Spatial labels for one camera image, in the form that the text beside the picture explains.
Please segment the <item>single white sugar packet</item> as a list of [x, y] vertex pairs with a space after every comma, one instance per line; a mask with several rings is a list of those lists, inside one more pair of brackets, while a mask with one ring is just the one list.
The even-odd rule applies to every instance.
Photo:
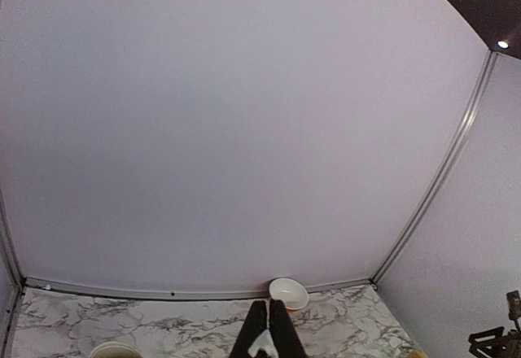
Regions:
[[264, 353], [267, 357], [279, 358], [278, 350], [269, 329], [262, 331], [256, 337], [247, 353], [250, 357], [257, 357], [260, 353]]

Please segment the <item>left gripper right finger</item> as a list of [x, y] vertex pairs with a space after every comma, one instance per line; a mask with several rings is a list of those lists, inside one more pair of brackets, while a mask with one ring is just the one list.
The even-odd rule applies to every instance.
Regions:
[[269, 302], [269, 331], [279, 357], [308, 357], [282, 300]]

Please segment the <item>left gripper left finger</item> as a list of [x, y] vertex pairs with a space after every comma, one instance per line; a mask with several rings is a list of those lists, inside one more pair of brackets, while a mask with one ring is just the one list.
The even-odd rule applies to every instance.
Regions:
[[254, 301], [249, 308], [243, 326], [236, 338], [230, 353], [230, 358], [252, 358], [248, 350], [256, 341], [257, 337], [268, 329], [267, 316], [266, 302], [262, 300]]

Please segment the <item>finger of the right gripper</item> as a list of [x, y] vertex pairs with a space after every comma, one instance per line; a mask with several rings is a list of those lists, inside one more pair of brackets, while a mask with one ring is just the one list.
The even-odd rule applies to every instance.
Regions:
[[506, 340], [503, 326], [470, 334], [468, 338], [469, 353], [479, 358], [503, 357], [506, 351]]

